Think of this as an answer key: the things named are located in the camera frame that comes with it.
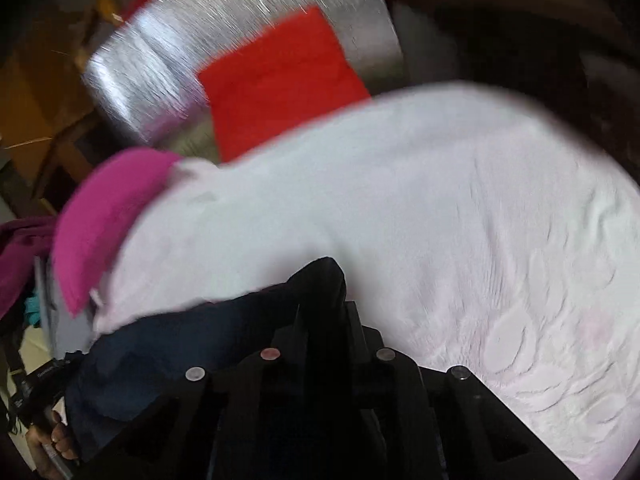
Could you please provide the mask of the person's left hand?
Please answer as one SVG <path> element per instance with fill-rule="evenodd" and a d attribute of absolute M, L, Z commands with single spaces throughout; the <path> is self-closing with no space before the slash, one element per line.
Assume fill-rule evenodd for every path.
<path fill-rule="evenodd" d="M 78 460 L 74 450 L 73 439 L 67 432 L 67 427 L 57 411 L 51 412 L 52 429 L 47 432 L 36 425 L 30 425 L 26 432 L 26 443 L 30 456 L 34 461 L 40 478 L 49 480 L 63 480 L 64 474 L 58 469 L 53 460 L 53 454 L 62 460 L 74 462 Z"/>

